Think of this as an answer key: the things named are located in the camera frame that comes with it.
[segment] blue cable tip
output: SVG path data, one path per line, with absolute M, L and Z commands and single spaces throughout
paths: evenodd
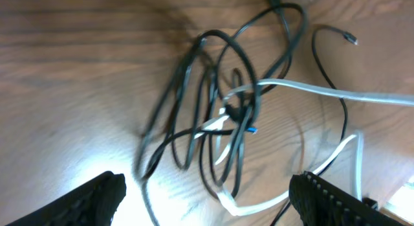
M 247 128 L 247 131 L 255 134 L 257 133 L 257 128 Z

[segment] wooden surface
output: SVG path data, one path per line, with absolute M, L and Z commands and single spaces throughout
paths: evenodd
M 359 46 L 335 34 L 318 37 L 321 61 L 337 87 L 414 94 L 414 0 L 285 1 L 305 6 L 311 23 L 358 37 Z M 198 33 L 233 33 L 266 7 L 265 0 L 0 0 L 0 225 L 106 170 L 127 176 L 114 225 L 151 225 L 131 167 L 157 96 Z M 287 16 L 297 25 L 294 12 Z M 258 73 L 285 46 L 273 14 L 239 41 Z M 214 55 L 221 45 L 211 40 L 207 49 Z M 189 126 L 199 66 L 181 129 Z M 240 66 L 229 54 L 223 71 Z M 312 59 L 309 34 L 287 78 L 327 85 Z M 414 173 L 414 109 L 349 102 L 349 115 L 349 132 L 361 129 L 366 136 L 363 194 L 383 204 Z M 259 133 L 246 138 L 238 203 L 272 198 L 301 166 L 320 164 L 338 144 L 342 120 L 336 99 L 284 87 L 264 96 Z M 178 144 L 185 152 L 185 141 Z M 344 151 L 324 178 L 349 191 L 352 158 L 352 149 Z M 148 189 L 161 225 L 268 225 L 279 208 L 232 217 L 208 196 L 196 161 L 180 172 L 170 152 Z M 301 225 L 296 211 L 280 225 Z

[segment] table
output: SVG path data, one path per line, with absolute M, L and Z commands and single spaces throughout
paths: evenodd
M 414 94 L 414 0 L 284 1 L 303 5 L 312 24 L 358 37 L 359 46 L 329 32 L 318 38 L 321 61 L 338 88 Z M 131 167 L 157 97 L 197 34 L 213 28 L 231 34 L 266 7 L 265 0 L 0 0 L 0 224 L 111 170 L 127 177 L 113 225 L 151 225 Z M 286 13 L 294 29 L 298 16 Z M 311 55 L 311 30 L 287 78 L 327 86 Z M 258 73 L 285 47 L 274 14 L 238 41 Z M 206 50 L 217 55 L 222 45 L 210 40 Z M 190 125 L 199 67 L 180 129 Z M 229 53 L 223 71 L 233 67 L 241 63 Z M 363 194 L 383 204 L 414 174 L 414 109 L 348 103 L 349 131 L 365 133 Z M 238 203 L 272 198 L 292 174 L 320 164 L 338 144 L 342 120 L 337 99 L 285 87 L 265 95 L 259 132 L 246 137 Z M 177 144 L 184 153 L 186 141 Z M 351 189 L 351 147 L 324 175 L 345 191 Z M 269 225 L 280 208 L 229 215 L 205 191 L 196 161 L 180 172 L 170 152 L 148 189 L 161 225 Z M 291 208 L 279 225 L 301 222 Z

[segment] cable bundle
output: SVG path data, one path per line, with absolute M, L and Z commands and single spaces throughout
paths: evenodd
M 341 105 L 344 111 L 344 122 L 343 128 L 341 133 L 340 140 L 342 141 L 345 137 L 346 127 L 347 127 L 347 107 L 345 104 L 344 98 L 348 98 L 351 100 L 362 100 L 362 101 L 370 101 L 370 102 L 381 102 L 387 104 L 401 104 L 406 106 L 414 106 L 414 98 L 412 96 L 402 96 L 402 95 L 389 95 L 389 94 L 380 94 L 380 93 L 352 93 L 347 91 L 340 91 L 336 90 L 334 84 L 331 82 L 329 77 L 327 76 L 325 70 L 323 69 L 318 55 L 316 54 L 316 34 L 318 31 L 325 29 L 331 30 L 333 32 L 337 32 L 341 34 L 346 40 L 350 41 L 351 43 L 357 44 L 356 38 L 340 29 L 330 27 L 330 26 L 322 26 L 317 28 L 314 31 L 312 36 L 312 53 L 320 68 L 320 71 L 332 89 L 326 89 L 324 87 L 316 87 L 308 84 L 296 83 L 288 80 L 282 80 L 287 72 L 289 71 L 290 64 L 292 62 L 292 52 L 297 47 L 298 42 L 302 35 L 305 33 L 307 28 L 307 16 L 304 9 L 294 3 L 283 3 L 279 4 L 279 2 L 271 1 L 273 7 L 264 10 L 257 16 L 253 17 L 249 22 L 245 23 L 233 36 L 229 36 L 228 34 L 220 31 L 220 30 L 209 30 L 202 33 L 198 36 L 191 49 L 188 53 L 183 57 L 180 61 L 177 69 L 175 70 L 171 80 L 169 81 L 167 88 L 163 92 L 160 97 L 160 100 L 156 104 L 152 115 L 150 116 L 150 120 L 148 122 L 145 136 L 142 139 L 142 142 L 139 147 L 139 154 L 138 154 L 138 165 L 141 165 L 143 154 L 147 148 L 147 146 L 151 142 L 152 138 L 152 131 L 154 125 L 157 121 L 158 115 L 161 109 L 164 107 L 166 99 L 170 93 L 175 91 L 175 103 L 171 110 L 171 123 L 166 128 L 166 135 L 162 144 L 155 150 L 153 155 L 151 156 L 144 175 L 142 176 L 142 180 L 144 183 L 153 175 L 154 171 L 156 170 L 160 159 L 168 145 L 171 145 L 171 150 L 173 154 L 174 161 L 177 167 L 180 170 L 187 170 L 190 167 L 191 161 L 195 155 L 195 147 L 196 147 L 196 140 L 199 139 L 199 170 L 202 182 L 208 191 L 208 193 L 215 199 L 221 201 L 223 206 L 227 206 L 226 208 L 229 210 L 232 206 L 229 206 L 229 201 L 223 199 L 232 198 L 234 199 L 239 191 L 240 183 L 241 183 L 241 175 L 243 171 L 243 157 L 244 157 L 244 134 L 245 132 L 252 132 L 254 131 L 253 124 L 256 121 L 257 116 L 260 112 L 260 105 L 261 105 L 261 95 L 269 92 L 277 85 L 285 85 L 289 87 L 295 87 L 298 89 L 302 89 L 305 91 L 310 91 L 313 93 L 328 95 L 328 96 L 335 96 L 340 99 Z M 289 27 L 285 20 L 283 10 L 286 8 L 291 8 L 299 12 L 301 16 L 301 21 L 299 25 L 299 29 L 296 31 L 293 37 L 290 37 Z M 259 80 L 256 76 L 256 72 L 254 71 L 254 67 L 252 66 L 248 56 L 245 54 L 241 46 L 236 42 L 236 38 L 242 34 L 248 27 L 252 26 L 258 19 L 262 18 L 263 16 L 267 15 L 269 12 L 275 12 L 280 19 L 282 20 L 287 39 L 289 40 L 289 45 L 286 48 L 286 51 L 274 62 L 274 64 L 267 70 L 267 72 L 263 75 L 262 79 Z M 224 46 L 223 50 L 221 51 L 218 59 L 213 61 L 205 52 L 202 51 L 206 40 L 210 37 L 218 37 L 222 39 L 226 45 Z M 223 95 L 219 85 L 219 71 L 220 71 L 220 64 L 222 62 L 223 56 L 226 51 L 231 48 L 234 52 L 238 55 L 241 59 L 250 79 L 250 84 L 245 85 L 241 72 L 238 69 L 234 69 L 232 72 L 232 87 L 231 90 L 226 96 Z M 194 115 L 192 120 L 192 127 L 180 132 L 176 132 L 176 123 L 177 123 L 177 115 L 179 114 L 180 107 L 182 105 L 182 101 L 184 95 L 187 90 L 188 82 L 190 79 L 190 74 L 192 70 L 192 64 L 197 57 L 203 57 L 207 60 L 208 68 L 203 72 L 202 78 L 200 79 L 199 88 L 197 91 L 197 101 L 195 103 Z M 278 79 L 269 79 L 271 78 L 276 70 L 281 67 L 282 64 L 286 62 L 285 68 L 280 72 Z M 199 124 L 199 114 L 200 114 L 200 107 L 201 107 L 201 100 L 202 100 L 202 88 L 203 86 L 208 87 L 208 105 L 207 110 L 204 115 L 204 120 L 202 126 Z M 244 91 L 247 89 L 251 89 L 251 94 L 244 94 Z M 227 100 L 231 96 L 236 96 L 239 99 L 239 107 L 233 107 L 230 104 L 227 104 Z M 219 112 L 219 116 L 213 118 L 213 109 L 215 107 L 217 99 L 220 99 L 223 103 L 223 106 Z M 231 119 L 237 126 L 232 130 L 222 130 L 223 122 L 226 119 Z M 187 153 L 185 161 L 180 161 L 177 155 L 177 148 L 175 146 L 175 140 L 183 137 L 185 135 L 189 135 L 190 139 L 188 142 Z M 220 158 L 216 158 L 215 148 L 213 147 L 213 139 L 219 139 L 221 136 L 230 136 L 230 142 L 224 152 L 220 156 Z M 204 173 L 204 169 L 202 167 L 203 163 L 203 153 L 204 153 L 204 146 L 207 143 L 208 146 L 208 163 L 209 163 L 209 173 L 212 176 L 213 186 L 207 183 L 206 176 Z M 217 175 L 214 166 L 217 163 L 225 160 L 224 171 L 221 175 Z M 336 156 L 331 157 L 331 160 L 325 164 L 323 168 L 318 170 L 317 174 L 322 175 L 329 167 L 332 165 Z M 223 188 L 224 182 L 228 179 L 229 173 L 232 170 L 232 166 L 235 163 L 235 181 L 234 187 L 231 191 L 229 196 L 223 195 Z M 260 208 L 261 210 L 267 209 L 273 205 L 269 205 L 265 208 Z M 287 203 L 281 210 L 281 212 L 276 216 L 275 220 L 272 222 L 274 225 L 278 219 L 286 212 L 289 208 L 290 203 Z M 246 214 L 253 214 L 260 210 L 250 211 Z

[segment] wooden table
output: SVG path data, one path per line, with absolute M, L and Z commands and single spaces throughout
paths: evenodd
M 318 39 L 321 61 L 340 89 L 414 94 L 414 0 L 285 1 L 302 4 L 311 23 L 358 36 L 359 46 L 328 32 Z M 127 176 L 113 225 L 151 225 L 131 166 L 158 95 L 197 34 L 231 34 L 266 7 L 265 0 L 0 0 L 0 224 L 111 170 Z M 294 28 L 297 14 L 287 17 Z M 326 86 L 310 33 L 287 78 Z M 258 73 L 285 47 L 274 14 L 239 42 Z M 206 49 L 217 55 L 221 47 L 210 40 Z M 180 129 L 190 123 L 199 67 Z M 223 71 L 233 67 L 241 63 L 229 53 Z M 349 102 L 349 114 L 349 131 L 365 133 L 363 194 L 383 204 L 414 173 L 414 109 Z M 292 174 L 320 164 L 338 144 L 342 120 L 337 99 L 285 87 L 265 95 L 259 133 L 246 137 L 239 204 L 272 198 Z M 184 153 L 186 141 L 178 145 Z M 346 191 L 353 153 L 346 149 L 324 175 Z M 201 185 L 196 161 L 180 172 L 170 152 L 148 188 L 161 225 L 268 225 L 279 209 L 232 217 Z M 301 225 L 296 211 L 280 225 Z

